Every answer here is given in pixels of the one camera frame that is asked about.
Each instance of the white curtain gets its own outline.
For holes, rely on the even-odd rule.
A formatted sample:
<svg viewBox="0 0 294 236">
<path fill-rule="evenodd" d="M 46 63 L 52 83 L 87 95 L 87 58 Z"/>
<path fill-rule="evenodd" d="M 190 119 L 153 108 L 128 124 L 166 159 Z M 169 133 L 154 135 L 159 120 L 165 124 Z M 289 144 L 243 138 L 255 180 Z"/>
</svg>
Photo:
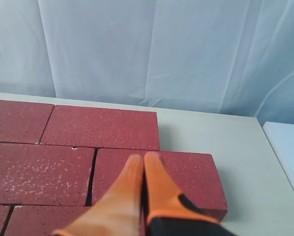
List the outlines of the white curtain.
<svg viewBox="0 0 294 236">
<path fill-rule="evenodd" d="M 294 0 L 0 0 L 0 91 L 294 123 Z"/>
</svg>

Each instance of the white table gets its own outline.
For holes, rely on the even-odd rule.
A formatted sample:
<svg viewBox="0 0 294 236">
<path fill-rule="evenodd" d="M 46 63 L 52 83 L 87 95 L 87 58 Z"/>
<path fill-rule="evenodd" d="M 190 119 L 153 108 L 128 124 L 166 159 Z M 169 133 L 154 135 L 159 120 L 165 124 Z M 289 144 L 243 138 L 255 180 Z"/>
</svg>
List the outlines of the white table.
<svg viewBox="0 0 294 236">
<path fill-rule="evenodd" d="M 156 111 L 162 150 L 214 157 L 240 236 L 294 235 L 294 191 L 255 118 L 0 93 L 0 99 Z"/>
<path fill-rule="evenodd" d="M 263 130 L 294 189 L 294 124 L 266 122 Z"/>
</svg>

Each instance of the white backdrop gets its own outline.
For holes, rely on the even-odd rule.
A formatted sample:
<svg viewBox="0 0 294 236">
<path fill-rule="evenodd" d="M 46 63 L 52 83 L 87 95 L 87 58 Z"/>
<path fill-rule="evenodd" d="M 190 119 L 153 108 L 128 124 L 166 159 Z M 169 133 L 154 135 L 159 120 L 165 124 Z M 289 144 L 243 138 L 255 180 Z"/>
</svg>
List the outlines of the white backdrop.
<svg viewBox="0 0 294 236">
<path fill-rule="evenodd" d="M 294 0 L 0 0 L 0 91 L 294 123 Z"/>
</svg>

